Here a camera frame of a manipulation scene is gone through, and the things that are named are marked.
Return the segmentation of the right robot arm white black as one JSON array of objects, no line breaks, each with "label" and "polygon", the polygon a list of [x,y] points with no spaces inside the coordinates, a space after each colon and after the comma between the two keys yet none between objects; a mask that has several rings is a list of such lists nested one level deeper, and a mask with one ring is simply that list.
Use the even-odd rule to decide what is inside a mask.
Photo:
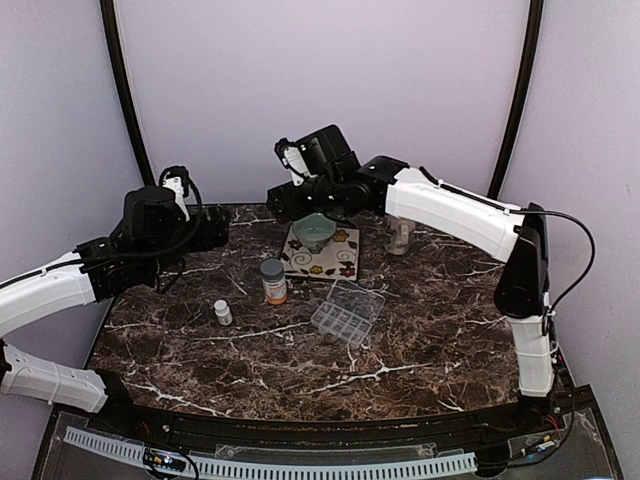
[{"label": "right robot arm white black", "polygon": [[502,203],[449,184],[424,167],[379,155],[365,164],[341,130],[329,125],[299,140],[278,140],[274,152],[289,182],[267,192],[266,205],[281,222],[312,213],[356,215],[368,211],[414,221],[453,236],[502,263],[493,294],[511,326],[519,371],[519,392],[527,397],[510,413],[521,434],[534,432],[549,416],[555,380],[547,220],[558,217],[588,227],[564,212],[531,203]]}]

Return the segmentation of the clear plastic pill organizer box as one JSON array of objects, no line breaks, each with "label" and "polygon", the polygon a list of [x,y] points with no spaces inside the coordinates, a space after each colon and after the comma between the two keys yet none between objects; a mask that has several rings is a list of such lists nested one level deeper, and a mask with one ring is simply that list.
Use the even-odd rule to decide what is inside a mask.
[{"label": "clear plastic pill organizer box", "polygon": [[336,280],[311,316],[311,324],[350,346],[359,347],[369,336],[385,298],[346,280]]}]

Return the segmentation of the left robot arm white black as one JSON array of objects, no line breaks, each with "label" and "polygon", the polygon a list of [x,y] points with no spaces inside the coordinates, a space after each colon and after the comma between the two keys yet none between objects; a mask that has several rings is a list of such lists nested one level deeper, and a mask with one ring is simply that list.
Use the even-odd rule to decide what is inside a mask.
[{"label": "left robot arm white black", "polygon": [[[108,236],[3,282],[1,335],[140,285],[166,292],[171,286],[161,283],[163,271],[182,270],[186,255],[222,247],[229,238],[227,209],[185,204],[185,197],[197,192],[192,181],[178,177],[131,191],[124,199],[122,219]],[[128,404],[128,391],[116,374],[60,365],[7,341],[1,343],[1,391],[101,412],[120,436],[134,435],[141,427],[140,412]]]}]

